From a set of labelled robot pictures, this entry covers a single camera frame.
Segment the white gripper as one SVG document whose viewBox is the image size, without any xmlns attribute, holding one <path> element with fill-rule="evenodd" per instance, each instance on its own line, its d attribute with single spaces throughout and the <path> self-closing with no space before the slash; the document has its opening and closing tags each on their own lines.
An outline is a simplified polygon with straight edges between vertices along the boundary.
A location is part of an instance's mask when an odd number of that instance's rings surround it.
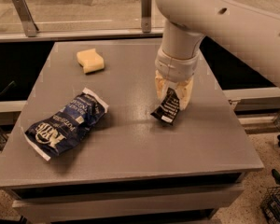
<svg viewBox="0 0 280 224">
<path fill-rule="evenodd" d="M 199 61 L 199 51 L 188 59 L 177 59 L 159 48 L 155 60 L 155 87 L 158 99 L 162 101 L 169 88 L 169 81 L 177 83 L 175 93 L 179 99 L 179 109 L 184 110 L 188 104 L 193 88 L 193 78 Z"/>
</svg>

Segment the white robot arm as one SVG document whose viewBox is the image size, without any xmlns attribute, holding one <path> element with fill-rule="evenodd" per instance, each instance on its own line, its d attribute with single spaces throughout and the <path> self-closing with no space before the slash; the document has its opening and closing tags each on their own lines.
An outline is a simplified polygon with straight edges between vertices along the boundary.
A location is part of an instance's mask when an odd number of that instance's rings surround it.
<svg viewBox="0 0 280 224">
<path fill-rule="evenodd" d="M 165 17 L 156 58 L 156 90 L 169 88 L 185 109 L 204 37 L 248 64 L 280 88 L 280 15 L 232 0 L 155 0 Z"/>
</svg>

